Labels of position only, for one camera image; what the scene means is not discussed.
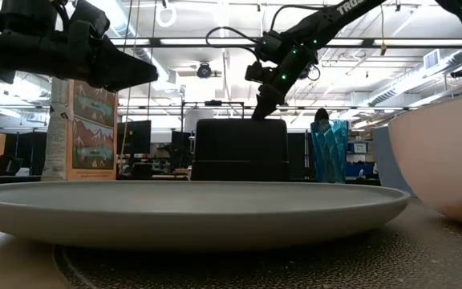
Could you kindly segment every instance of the blue glass vase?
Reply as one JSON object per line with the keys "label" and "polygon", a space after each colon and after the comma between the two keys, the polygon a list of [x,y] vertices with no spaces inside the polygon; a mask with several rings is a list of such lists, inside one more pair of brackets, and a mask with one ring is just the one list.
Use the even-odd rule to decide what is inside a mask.
{"label": "blue glass vase", "polygon": [[345,183],[348,122],[320,120],[311,124],[315,175],[318,182]]}

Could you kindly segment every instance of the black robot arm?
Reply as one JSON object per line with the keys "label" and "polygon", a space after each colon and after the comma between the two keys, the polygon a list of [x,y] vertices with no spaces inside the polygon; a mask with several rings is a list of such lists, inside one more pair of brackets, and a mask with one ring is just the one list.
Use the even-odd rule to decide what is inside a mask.
{"label": "black robot arm", "polygon": [[[119,51],[104,35],[103,11],[78,0],[71,19],[67,0],[3,0],[0,10],[0,80],[15,71],[79,79],[116,92],[158,79],[156,68]],[[56,17],[63,31],[55,31]]]}
{"label": "black robot arm", "polygon": [[[249,66],[245,79],[261,83],[253,118],[260,120],[285,102],[285,95],[308,65],[318,64],[316,51],[332,40],[347,24],[381,5],[385,0],[345,0],[323,7],[305,17],[289,30],[264,33],[255,48],[263,61],[277,67],[263,67],[259,62]],[[436,0],[462,22],[462,0]]]}

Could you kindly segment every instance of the wooden surface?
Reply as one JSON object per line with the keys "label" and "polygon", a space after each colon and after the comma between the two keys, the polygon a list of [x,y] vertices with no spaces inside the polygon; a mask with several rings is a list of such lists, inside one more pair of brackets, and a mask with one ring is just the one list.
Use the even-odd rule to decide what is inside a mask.
{"label": "wooden surface", "polygon": [[65,289],[52,246],[0,233],[0,289]]}

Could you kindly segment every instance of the large shallow plate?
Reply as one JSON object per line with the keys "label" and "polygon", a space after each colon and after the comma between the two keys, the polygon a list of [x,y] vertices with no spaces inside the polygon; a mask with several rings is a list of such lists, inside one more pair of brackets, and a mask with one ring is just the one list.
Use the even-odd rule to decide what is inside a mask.
{"label": "large shallow plate", "polygon": [[374,229],[408,194],[359,185],[184,181],[0,185],[0,231],[72,246],[256,250]]}

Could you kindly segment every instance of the ceiling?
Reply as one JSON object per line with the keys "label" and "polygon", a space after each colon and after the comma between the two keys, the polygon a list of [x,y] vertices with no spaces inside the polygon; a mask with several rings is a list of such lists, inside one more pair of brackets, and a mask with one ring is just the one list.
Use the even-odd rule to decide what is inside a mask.
{"label": "ceiling", "polygon": [[[120,5],[118,17],[124,20],[130,15],[129,23],[135,27],[136,36],[144,38],[204,38],[207,32],[215,26],[231,26],[250,37],[260,37],[263,31],[268,31],[275,12],[284,4],[300,4],[318,6],[334,5],[339,0],[171,0],[168,7],[176,11],[172,25],[165,26],[156,20],[168,22],[172,10],[162,9],[162,1],[139,0],[91,0],[100,9],[106,10],[110,19],[115,17],[115,2]],[[340,38],[412,38],[412,39],[462,39],[462,25],[456,16],[449,14],[434,1],[400,0],[400,10],[396,10],[395,0],[387,0],[380,7],[373,9],[356,21],[344,27],[337,35]],[[295,25],[312,11],[286,9],[282,11],[275,23],[276,31],[284,31]],[[108,36],[117,37],[112,30]],[[223,35],[216,32],[215,37],[237,37],[226,31]],[[255,60],[248,51],[227,49],[229,59],[225,66],[224,54],[220,49],[209,47],[186,48],[151,48],[153,58],[165,69],[177,72],[176,85],[184,85],[186,100],[219,100],[244,101],[255,105],[255,95],[258,84],[245,81],[245,69]],[[350,106],[357,105],[354,97],[359,94],[371,94],[382,86],[392,83],[397,77],[406,74],[422,64],[424,56],[433,49],[399,49],[389,48],[385,56],[380,56],[380,49],[326,49],[318,52],[321,76],[316,82],[308,79],[298,81],[287,94],[286,100],[291,106]],[[225,79],[223,77],[198,79],[194,76],[194,67],[201,62],[207,62],[214,71],[226,72],[229,95],[224,93]],[[417,87],[408,89],[406,94],[418,96],[419,99],[432,96],[443,90],[462,84],[461,79],[435,77]],[[127,104],[128,91],[120,93],[121,104]],[[130,105],[179,105],[179,90],[168,90],[141,85],[131,90]],[[25,96],[16,98],[26,101]],[[400,101],[398,106],[408,106],[411,103]],[[172,110],[151,111],[161,116],[175,114]],[[141,110],[130,111],[131,114],[144,114]],[[300,110],[290,110],[284,113],[290,116],[301,115]],[[351,116],[353,120],[379,118],[379,112],[360,113]]]}

